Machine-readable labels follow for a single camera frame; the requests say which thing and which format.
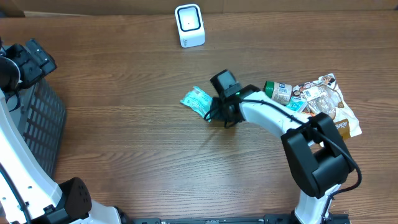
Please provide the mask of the teal wet wipes pack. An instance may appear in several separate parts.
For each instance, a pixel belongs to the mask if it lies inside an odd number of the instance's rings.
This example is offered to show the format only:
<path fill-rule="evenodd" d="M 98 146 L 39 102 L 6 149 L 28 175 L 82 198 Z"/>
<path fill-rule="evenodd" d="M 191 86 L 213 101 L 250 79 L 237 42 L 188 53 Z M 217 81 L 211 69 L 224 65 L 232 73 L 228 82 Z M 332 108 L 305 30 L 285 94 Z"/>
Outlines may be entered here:
<path fill-rule="evenodd" d="M 194 86 L 192 91 L 189 91 L 180 103 L 190 107 L 194 112 L 198 113 L 202 118 L 211 109 L 213 99 L 205 91 L 198 86 Z"/>

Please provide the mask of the green lid jar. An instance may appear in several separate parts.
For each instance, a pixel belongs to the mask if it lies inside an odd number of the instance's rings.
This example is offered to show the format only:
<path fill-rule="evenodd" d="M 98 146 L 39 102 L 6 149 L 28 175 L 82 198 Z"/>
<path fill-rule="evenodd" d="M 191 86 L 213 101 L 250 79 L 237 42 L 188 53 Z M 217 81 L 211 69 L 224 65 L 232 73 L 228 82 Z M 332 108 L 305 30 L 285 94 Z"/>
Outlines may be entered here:
<path fill-rule="evenodd" d="M 292 97 L 292 86 L 285 83 L 268 80 L 265 82 L 264 91 L 270 99 L 282 105 L 289 104 Z"/>

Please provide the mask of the small teal tissue pack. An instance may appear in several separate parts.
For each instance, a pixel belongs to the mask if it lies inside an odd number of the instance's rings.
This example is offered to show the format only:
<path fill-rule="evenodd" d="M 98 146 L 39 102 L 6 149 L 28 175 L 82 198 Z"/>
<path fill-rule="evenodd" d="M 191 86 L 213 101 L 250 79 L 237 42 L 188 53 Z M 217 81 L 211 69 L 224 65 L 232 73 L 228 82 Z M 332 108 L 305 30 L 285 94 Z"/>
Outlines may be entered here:
<path fill-rule="evenodd" d="M 289 103 L 285 106 L 286 108 L 293 110 L 295 112 L 301 113 L 307 107 L 308 102 L 306 99 L 301 97 L 293 96 L 291 97 Z"/>

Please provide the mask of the beige brown snack bag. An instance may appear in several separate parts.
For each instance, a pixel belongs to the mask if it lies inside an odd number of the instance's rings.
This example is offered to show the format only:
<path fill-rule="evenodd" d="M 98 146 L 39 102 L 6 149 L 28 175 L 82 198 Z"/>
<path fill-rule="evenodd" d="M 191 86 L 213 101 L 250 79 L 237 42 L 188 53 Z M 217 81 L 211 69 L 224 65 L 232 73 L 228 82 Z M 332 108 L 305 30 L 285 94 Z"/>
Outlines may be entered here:
<path fill-rule="evenodd" d="M 315 116 L 325 113 L 330 116 L 344 140 L 362 134 L 358 118 L 345 102 L 333 73 L 317 80 L 293 87 L 294 97 L 306 102 L 302 113 Z"/>

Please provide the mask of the orange white small box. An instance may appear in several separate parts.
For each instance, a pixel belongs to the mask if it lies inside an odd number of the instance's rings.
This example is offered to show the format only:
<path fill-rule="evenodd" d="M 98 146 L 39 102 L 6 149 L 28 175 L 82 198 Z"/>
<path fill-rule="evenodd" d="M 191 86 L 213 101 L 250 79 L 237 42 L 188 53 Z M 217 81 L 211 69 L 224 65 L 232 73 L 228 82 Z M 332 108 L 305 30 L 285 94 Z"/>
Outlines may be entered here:
<path fill-rule="evenodd" d="M 308 116 L 315 116 L 315 114 L 313 113 L 309 113 L 309 112 L 301 112 L 302 114 L 308 115 Z"/>

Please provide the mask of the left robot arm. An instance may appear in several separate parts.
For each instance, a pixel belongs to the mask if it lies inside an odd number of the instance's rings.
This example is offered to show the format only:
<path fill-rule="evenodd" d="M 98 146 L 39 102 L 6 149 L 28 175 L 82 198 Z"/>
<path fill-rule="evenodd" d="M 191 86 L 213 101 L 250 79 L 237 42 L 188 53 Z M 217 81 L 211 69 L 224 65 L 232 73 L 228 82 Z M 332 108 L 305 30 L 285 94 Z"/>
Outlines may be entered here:
<path fill-rule="evenodd" d="M 35 39 L 1 47 L 1 211 L 9 223 L 129 223 L 79 177 L 53 179 L 67 118 L 45 79 L 56 67 Z"/>

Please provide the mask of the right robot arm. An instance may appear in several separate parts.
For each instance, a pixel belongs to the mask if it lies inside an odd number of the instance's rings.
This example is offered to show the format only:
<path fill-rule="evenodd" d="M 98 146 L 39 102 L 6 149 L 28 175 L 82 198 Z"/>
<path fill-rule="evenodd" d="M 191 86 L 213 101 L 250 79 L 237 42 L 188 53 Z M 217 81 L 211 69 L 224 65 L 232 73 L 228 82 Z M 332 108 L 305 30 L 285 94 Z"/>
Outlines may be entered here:
<path fill-rule="evenodd" d="M 257 124 L 282 141 L 290 173 L 300 188 L 290 214 L 267 214 L 264 223 L 349 223 L 347 215 L 329 211 L 337 194 L 357 188 L 362 175 L 332 119 L 325 113 L 306 116 L 275 102 L 254 85 L 242 86 L 229 70 L 210 80 L 213 98 L 206 121 L 230 128 L 242 121 Z"/>

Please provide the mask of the white barcode scanner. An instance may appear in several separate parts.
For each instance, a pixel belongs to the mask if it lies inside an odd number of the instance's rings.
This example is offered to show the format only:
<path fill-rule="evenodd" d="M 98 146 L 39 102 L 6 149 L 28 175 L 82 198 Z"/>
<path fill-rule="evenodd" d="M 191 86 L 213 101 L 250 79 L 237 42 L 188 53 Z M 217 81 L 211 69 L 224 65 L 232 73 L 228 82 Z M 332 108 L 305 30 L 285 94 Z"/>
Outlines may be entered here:
<path fill-rule="evenodd" d="M 205 43 L 203 18 L 197 4 L 178 6 L 175 9 L 175 19 L 182 48 L 196 47 Z"/>

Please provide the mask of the grey plastic mesh basket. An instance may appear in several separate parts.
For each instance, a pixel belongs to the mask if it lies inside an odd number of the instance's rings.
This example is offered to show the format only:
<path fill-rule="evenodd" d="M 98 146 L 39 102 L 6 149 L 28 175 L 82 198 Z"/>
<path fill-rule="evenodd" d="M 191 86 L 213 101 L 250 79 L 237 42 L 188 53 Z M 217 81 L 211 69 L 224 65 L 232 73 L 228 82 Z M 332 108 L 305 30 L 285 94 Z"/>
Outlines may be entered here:
<path fill-rule="evenodd" d="M 63 101 L 44 79 L 21 90 L 20 97 L 6 98 L 23 140 L 41 168 L 53 177 L 67 118 Z"/>

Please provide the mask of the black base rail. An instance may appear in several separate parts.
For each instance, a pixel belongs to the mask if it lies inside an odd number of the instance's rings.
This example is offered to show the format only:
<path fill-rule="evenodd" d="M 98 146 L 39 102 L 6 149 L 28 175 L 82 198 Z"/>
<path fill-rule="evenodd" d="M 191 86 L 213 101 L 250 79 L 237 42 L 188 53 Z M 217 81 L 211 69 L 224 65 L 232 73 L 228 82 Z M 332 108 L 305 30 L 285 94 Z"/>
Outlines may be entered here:
<path fill-rule="evenodd" d="M 264 215 L 263 217 L 229 218 L 133 218 L 133 224 L 291 224 L 290 215 Z"/>

